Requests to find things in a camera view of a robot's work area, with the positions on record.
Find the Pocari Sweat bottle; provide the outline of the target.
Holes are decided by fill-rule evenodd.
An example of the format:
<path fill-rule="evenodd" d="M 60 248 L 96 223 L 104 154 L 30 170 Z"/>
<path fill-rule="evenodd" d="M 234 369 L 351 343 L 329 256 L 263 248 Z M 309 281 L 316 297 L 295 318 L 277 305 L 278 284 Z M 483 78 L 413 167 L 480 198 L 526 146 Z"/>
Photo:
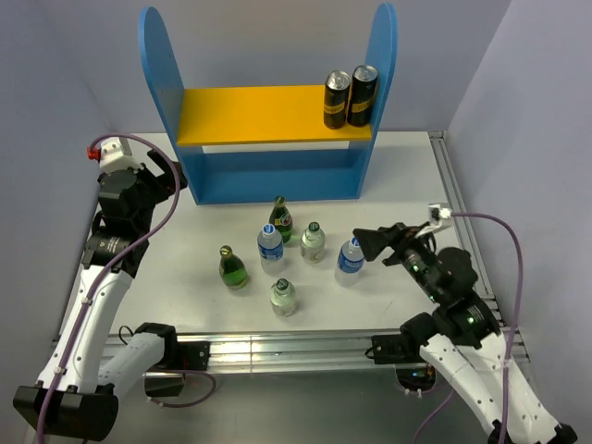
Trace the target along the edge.
<path fill-rule="evenodd" d="M 278 275 L 284 265 L 284 246 L 282 236 L 273 224 L 263 225 L 257 236 L 257 247 L 263 270 L 270 276 Z"/>
<path fill-rule="evenodd" d="M 339 250 L 335 279 L 342 287 L 352 286 L 364 266 L 364 253 L 356 237 L 343 243 Z"/>

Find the green glass bottle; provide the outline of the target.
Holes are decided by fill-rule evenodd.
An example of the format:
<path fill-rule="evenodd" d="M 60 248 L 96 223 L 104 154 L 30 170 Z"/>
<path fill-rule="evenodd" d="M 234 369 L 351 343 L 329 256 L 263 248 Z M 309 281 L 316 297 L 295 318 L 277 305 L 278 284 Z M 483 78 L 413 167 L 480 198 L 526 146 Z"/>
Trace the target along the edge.
<path fill-rule="evenodd" d="M 219 254 L 219 275 L 223 283 L 232 290 L 243 288 L 248 283 L 249 275 L 242 260 L 229 245 L 221 246 Z"/>
<path fill-rule="evenodd" d="M 286 199 L 279 195 L 274 199 L 274 208 L 269 216 L 268 223 L 272 224 L 280 233 L 282 241 L 290 241 L 293 231 L 293 221 L 286 206 Z"/>

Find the green glass bottle front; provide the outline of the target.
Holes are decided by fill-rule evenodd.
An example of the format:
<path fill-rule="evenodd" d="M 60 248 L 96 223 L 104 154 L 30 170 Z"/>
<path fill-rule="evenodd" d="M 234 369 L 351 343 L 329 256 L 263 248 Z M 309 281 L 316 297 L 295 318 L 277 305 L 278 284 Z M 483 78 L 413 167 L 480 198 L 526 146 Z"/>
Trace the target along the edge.
<path fill-rule="evenodd" d="M 219 275 L 223 283 L 232 290 L 243 288 L 248 283 L 249 275 L 242 260 L 229 245 L 221 246 L 219 254 Z"/>

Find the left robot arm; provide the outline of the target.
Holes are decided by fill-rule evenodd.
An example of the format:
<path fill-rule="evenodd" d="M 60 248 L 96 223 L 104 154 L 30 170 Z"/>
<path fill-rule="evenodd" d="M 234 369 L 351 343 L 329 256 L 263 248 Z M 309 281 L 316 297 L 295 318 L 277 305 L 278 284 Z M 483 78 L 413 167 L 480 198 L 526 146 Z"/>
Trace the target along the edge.
<path fill-rule="evenodd" d="M 162 174 L 127 154 L 89 153 L 101 164 L 100 210 L 84 248 L 77 296 L 47 365 L 34 385 L 18 387 L 13 399 L 40 443 L 49 437 L 105 439 L 121 399 L 136 381 L 154 366 L 169 369 L 179 361 L 176 329 L 143 323 L 128 345 L 101 363 L 110 327 L 149 239 L 165 225 L 152 223 L 154 209 L 167 199 L 176 201 L 187 185 L 179 163 L 160 150 L 148 155 Z"/>

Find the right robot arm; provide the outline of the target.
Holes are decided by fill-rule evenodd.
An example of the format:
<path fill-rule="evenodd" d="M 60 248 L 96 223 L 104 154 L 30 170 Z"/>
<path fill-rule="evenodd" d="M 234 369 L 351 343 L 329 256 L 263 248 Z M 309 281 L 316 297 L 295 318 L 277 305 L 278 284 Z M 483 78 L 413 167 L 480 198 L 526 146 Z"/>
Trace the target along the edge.
<path fill-rule="evenodd" d="M 509 355 L 505 336 L 485 301 L 475 292 L 477 273 L 463 249 L 433 249 L 419 227 L 397 223 L 353 234 L 366 261 L 386 249 L 385 266 L 402 266 L 436 305 L 400 327 L 402 354 L 423 359 L 448 381 L 471 409 L 490 443 L 575 443 L 574 429 L 556 420 L 538 399 Z"/>

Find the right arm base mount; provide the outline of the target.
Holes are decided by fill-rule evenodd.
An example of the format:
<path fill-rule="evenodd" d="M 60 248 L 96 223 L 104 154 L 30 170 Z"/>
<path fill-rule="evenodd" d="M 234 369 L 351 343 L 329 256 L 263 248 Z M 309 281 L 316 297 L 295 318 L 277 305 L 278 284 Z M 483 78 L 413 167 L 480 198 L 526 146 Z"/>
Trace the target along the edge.
<path fill-rule="evenodd" d="M 436 387 L 434 366 L 422 359 L 418 349 L 401 333 L 374 335 L 364 356 L 375 365 L 391 365 L 397 383 L 406 395 L 421 397 Z"/>

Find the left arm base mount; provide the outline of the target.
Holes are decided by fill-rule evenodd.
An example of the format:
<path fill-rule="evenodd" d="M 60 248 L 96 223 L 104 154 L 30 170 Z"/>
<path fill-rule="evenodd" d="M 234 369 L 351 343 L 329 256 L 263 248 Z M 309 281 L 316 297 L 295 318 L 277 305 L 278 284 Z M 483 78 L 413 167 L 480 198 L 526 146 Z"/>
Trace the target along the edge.
<path fill-rule="evenodd" d="M 143 380 L 144 392 L 157 399 L 177 398 L 188 385 L 188 377 L 173 370 L 206 371 L 210 356 L 208 341 L 182 341 L 173 358 L 152 366 Z"/>

